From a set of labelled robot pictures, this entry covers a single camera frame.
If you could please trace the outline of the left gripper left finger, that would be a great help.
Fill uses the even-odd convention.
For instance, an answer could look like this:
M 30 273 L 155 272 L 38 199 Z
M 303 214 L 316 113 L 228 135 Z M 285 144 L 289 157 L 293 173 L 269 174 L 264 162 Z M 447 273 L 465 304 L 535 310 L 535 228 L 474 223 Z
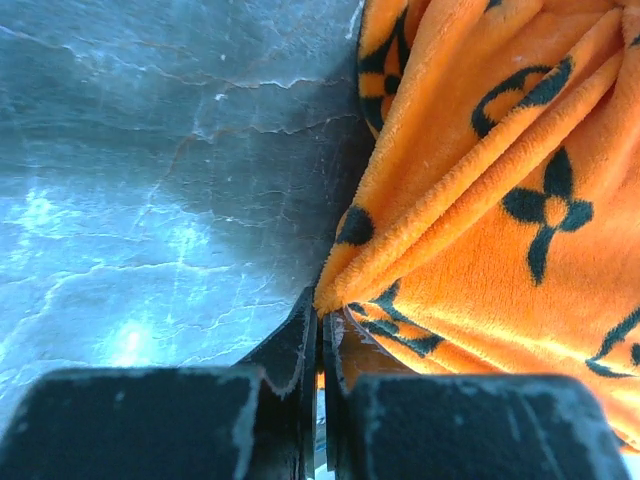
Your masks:
M 315 474 L 313 291 L 232 366 L 60 369 L 1 439 L 5 479 L 309 479 Z

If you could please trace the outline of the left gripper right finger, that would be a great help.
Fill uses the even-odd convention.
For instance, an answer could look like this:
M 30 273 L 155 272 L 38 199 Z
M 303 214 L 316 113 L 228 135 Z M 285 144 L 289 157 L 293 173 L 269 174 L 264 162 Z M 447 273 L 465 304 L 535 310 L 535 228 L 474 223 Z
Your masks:
M 344 313 L 323 322 L 339 479 L 625 479 L 592 394 L 557 375 L 419 375 Z

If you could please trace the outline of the orange patterned pillowcase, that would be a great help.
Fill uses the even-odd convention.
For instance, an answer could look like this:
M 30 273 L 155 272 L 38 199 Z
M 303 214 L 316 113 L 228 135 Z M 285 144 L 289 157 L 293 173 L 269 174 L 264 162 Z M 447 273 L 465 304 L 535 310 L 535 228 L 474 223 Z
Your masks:
M 424 374 L 562 374 L 639 449 L 639 5 L 369 1 L 376 143 L 321 273 Z

